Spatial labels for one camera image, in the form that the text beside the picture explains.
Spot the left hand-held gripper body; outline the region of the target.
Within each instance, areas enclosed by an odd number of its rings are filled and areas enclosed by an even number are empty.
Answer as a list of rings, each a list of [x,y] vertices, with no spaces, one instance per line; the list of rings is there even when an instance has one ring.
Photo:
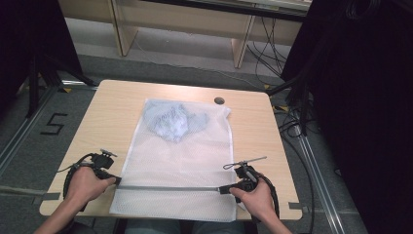
[[[91,154],[91,161],[92,161],[92,169],[94,174],[98,178],[110,178],[113,177],[107,170],[113,165],[114,160],[112,157],[116,157],[116,154],[109,152],[105,149],[101,149],[101,153],[92,153]]]

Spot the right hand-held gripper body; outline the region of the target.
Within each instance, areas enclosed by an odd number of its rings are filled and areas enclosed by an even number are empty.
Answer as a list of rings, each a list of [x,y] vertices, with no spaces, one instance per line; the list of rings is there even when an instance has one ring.
[[[255,160],[250,159],[233,164],[227,164],[223,166],[223,169],[229,170],[236,167],[235,172],[237,177],[240,179],[240,181],[237,182],[240,185],[239,189],[250,192],[256,188],[256,186],[258,185],[259,177],[261,176],[260,173],[258,173],[252,166],[248,164],[249,162],[254,162]]]

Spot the white mesh laundry bag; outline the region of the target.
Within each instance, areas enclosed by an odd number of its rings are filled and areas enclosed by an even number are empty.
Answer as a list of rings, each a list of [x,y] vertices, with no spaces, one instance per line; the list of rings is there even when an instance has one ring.
[[[143,110],[109,212],[116,215],[231,222],[236,201],[218,188],[236,181],[231,109],[215,103],[182,102],[192,113],[206,113],[203,131],[180,142],[166,141],[148,130]]]

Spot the light blue printed garment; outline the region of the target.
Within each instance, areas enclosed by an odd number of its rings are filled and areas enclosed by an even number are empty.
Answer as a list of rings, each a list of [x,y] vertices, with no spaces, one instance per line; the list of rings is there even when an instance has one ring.
[[[206,113],[192,113],[182,102],[151,99],[145,103],[143,120],[149,131],[166,141],[180,142],[203,131],[209,122]]]

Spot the person's right hand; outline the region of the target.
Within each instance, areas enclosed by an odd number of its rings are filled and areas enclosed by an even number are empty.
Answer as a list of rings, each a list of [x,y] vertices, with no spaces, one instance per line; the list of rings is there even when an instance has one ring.
[[[232,187],[230,193],[239,198],[251,215],[254,215],[264,223],[277,218],[274,210],[270,188],[266,183],[259,183],[250,192]]]

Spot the person's left hand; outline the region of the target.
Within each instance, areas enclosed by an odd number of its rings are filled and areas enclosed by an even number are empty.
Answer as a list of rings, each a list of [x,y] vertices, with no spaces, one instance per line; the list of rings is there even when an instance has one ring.
[[[64,200],[84,202],[86,205],[100,196],[111,185],[113,184],[107,179],[98,178],[91,168],[81,167],[73,175]]]

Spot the grey tape piece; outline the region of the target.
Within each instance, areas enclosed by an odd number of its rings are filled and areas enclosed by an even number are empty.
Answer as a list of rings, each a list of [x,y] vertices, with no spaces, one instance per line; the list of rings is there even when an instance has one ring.
[[[307,213],[309,211],[309,208],[307,206],[304,206],[300,203],[288,202],[288,207],[291,210],[300,210],[304,213]]]

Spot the black metal stand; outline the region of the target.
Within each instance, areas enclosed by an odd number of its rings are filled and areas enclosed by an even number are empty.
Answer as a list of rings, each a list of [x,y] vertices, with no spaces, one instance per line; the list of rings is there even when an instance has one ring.
[[[96,81],[88,78],[81,71],[76,71],[73,67],[60,59],[47,54],[35,54],[29,63],[29,105],[26,114],[27,118],[32,117],[35,111],[39,108],[38,75],[41,75],[49,87],[60,87],[62,85],[62,80],[57,74],[59,70],[67,72],[89,87],[98,86]]]
[[[306,76],[297,75],[274,89],[267,90],[266,94],[270,97],[287,88],[289,88],[290,91],[285,98],[285,101],[289,106],[296,107],[299,110],[298,123],[301,130],[301,135],[305,137],[307,135],[306,122],[310,94]]]

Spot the black curtain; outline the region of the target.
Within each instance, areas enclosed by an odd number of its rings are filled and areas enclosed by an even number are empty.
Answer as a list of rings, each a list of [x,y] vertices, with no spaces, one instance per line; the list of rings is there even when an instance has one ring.
[[[35,54],[83,72],[58,0],[0,0],[0,112],[28,76]]]
[[[313,0],[282,72],[369,234],[413,234],[413,0]]]

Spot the light wooden bench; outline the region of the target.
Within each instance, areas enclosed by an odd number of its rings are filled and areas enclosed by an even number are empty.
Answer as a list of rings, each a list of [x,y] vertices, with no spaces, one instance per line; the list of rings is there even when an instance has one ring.
[[[67,18],[110,23],[122,57],[147,27],[229,38],[240,68],[249,41],[292,45],[313,0],[57,1]]]

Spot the aluminium floor rail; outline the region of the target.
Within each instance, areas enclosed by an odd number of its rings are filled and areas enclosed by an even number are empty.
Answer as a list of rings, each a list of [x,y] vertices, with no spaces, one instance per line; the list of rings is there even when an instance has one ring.
[[[33,111],[29,117],[24,118],[17,131],[13,134],[13,137],[7,142],[6,146],[0,150],[0,176],[6,171],[23,142],[38,122],[48,102],[52,99],[56,92],[57,88],[53,87],[43,93],[39,100],[37,109]]]
[[[331,228],[331,232],[333,234],[345,234],[342,219],[338,214],[338,211],[332,201],[330,193],[321,175],[318,162],[316,160],[308,137],[304,135],[303,131],[298,126],[294,128],[294,131],[298,135],[299,144],[304,154],[306,165],[308,166],[310,176],[312,177],[314,186],[316,188],[316,191],[318,192],[319,200]]]

